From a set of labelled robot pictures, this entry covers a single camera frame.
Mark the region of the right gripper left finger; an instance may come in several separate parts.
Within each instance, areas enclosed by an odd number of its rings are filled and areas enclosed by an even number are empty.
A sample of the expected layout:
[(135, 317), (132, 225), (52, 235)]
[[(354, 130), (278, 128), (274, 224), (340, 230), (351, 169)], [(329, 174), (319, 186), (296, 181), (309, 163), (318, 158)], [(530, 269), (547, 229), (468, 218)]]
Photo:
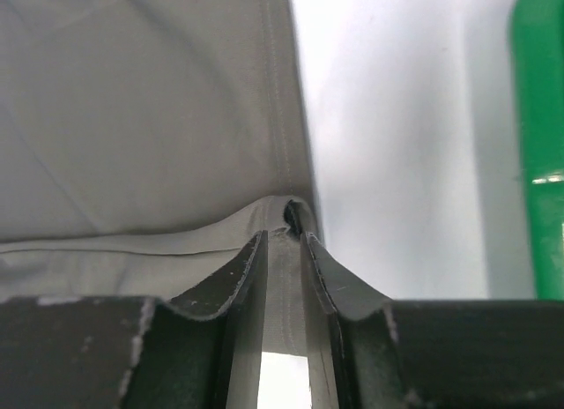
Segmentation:
[(154, 304), (120, 406), (255, 408), (267, 264), (261, 231), (196, 286)]

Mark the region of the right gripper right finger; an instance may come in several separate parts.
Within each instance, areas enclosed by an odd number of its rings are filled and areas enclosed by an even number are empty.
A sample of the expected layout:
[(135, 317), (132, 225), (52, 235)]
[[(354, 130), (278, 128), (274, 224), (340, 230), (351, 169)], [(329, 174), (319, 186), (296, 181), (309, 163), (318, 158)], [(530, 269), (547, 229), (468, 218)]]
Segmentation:
[(301, 285), (312, 406), (421, 408), (400, 343), (419, 302), (380, 293), (311, 233), (301, 237)]

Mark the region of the grey t shirt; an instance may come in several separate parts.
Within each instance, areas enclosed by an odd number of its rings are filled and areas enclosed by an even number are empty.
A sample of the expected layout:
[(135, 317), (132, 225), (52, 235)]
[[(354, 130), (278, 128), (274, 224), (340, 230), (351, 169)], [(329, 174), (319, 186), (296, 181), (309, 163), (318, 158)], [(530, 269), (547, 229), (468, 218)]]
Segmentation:
[(269, 234), (303, 355), (317, 229), (289, 0), (1, 0), (1, 295), (155, 295)]

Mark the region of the green plastic tray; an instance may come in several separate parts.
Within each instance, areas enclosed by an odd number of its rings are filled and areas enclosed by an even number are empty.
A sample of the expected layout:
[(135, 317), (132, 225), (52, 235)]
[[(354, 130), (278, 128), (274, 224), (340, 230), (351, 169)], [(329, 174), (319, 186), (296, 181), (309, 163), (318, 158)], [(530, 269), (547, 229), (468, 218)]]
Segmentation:
[(563, 0), (517, 0), (511, 53), (531, 261), (540, 299), (563, 297)]

